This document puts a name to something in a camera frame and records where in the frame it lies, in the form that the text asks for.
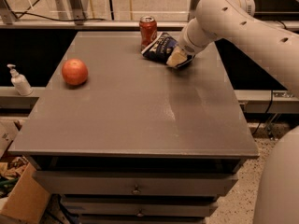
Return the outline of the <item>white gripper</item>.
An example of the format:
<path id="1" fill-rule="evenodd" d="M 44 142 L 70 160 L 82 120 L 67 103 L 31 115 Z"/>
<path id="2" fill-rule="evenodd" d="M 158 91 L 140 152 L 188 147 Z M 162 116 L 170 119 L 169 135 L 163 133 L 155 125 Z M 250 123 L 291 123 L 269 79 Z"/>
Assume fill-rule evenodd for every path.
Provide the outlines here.
<path id="1" fill-rule="evenodd" d="M 204 31 L 197 19 L 192 19 L 182 29 L 178 37 L 178 46 L 175 46 L 166 64 L 177 67 L 187 61 L 187 54 L 192 56 L 198 54 L 214 40 L 213 34 Z"/>

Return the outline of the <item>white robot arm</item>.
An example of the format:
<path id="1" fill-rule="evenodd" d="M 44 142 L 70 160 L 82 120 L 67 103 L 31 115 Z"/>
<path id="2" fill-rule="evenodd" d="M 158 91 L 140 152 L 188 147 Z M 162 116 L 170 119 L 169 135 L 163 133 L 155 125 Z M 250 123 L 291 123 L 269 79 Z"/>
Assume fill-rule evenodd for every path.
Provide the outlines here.
<path id="1" fill-rule="evenodd" d="M 256 62 L 294 96 L 299 96 L 299 35 L 253 18 L 253 0 L 200 0 L 167 64 L 224 38 Z M 299 127 L 287 132 L 263 168 L 253 224 L 299 224 Z"/>

